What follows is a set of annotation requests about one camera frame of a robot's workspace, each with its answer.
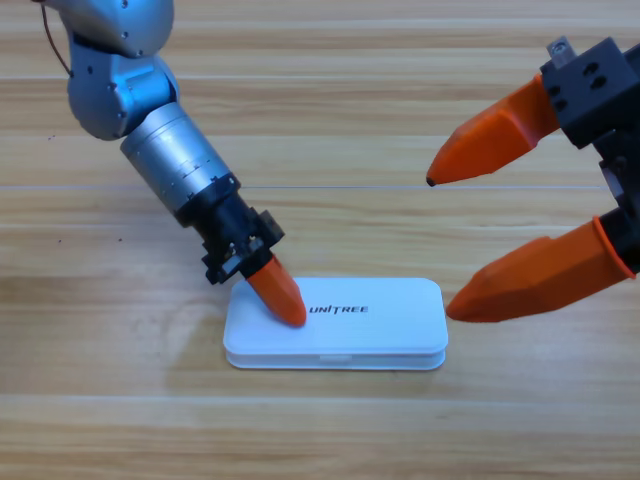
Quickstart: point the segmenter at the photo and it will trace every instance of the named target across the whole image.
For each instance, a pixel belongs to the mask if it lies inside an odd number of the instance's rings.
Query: cable
[[[70,77],[73,77],[73,72],[69,69],[69,67],[67,67],[67,64],[62,59],[62,55],[60,55],[60,52],[56,48],[56,44],[53,41],[53,38],[51,37],[51,32],[49,31],[49,22],[47,21],[47,11],[45,9],[45,6],[44,5],[40,5],[40,8],[42,9],[42,20],[44,21],[44,30],[45,30],[45,32],[47,32],[47,38],[49,39],[49,44],[51,45],[51,48],[53,49],[53,52],[58,57],[58,60],[60,60],[60,63],[62,64],[62,66],[66,70],[67,74]]]

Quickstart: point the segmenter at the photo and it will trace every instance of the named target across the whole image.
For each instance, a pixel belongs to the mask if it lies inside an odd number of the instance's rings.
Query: white case lid
[[[422,278],[296,278],[307,323],[279,322],[234,285],[224,347],[241,368],[432,369],[448,343],[442,292]]]

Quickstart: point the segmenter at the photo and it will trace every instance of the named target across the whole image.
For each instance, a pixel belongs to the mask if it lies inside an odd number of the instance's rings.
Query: silver robot arm segment
[[[158,52],[173,0],[33,0],[56,10],[71,57],[69,105],[84,130],[121,151],[165,207],[204,240],[212,284],[249,278],[284,236],[268,212],[239,196],[240,182],[180,105]]]

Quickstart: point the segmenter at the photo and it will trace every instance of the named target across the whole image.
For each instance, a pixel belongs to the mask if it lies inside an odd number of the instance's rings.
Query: robotic arm
[[[618,207],[559,237],[533,240],[487,265],[449,317],[498,322],[563,308],[640,272],[640,45],[608,38],[577,55],[565,37],[527,85],[459,127],[428,174],[431,186],[493,173],[561,129],[593,145]]]
[[[58,12],[69,40],[69,105],[80,126],[121,151],[184,228],[203,239],[213,285],[241,273],[292,326],[306,308],[271,252],[284,232],[240,197],[240,182],[180,105],[175,76],[158,52],[173,0],[32,0]]]

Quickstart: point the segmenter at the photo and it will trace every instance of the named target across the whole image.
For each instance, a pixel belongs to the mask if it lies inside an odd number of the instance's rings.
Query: wooden table
[[[422,276],[448,302],[487,262],[614,206],[560,135],[428,189],[452,130],[546,45],[640,41],[637,0],[177,0],[183,103],[287,237],[294,275]],[[52,30],[65,58],[66,40]],[[640,302],[449,323],[431,373],[252,372],[183,230],[69,112],[39,10],[0,0],[0,477],[638,479]]]

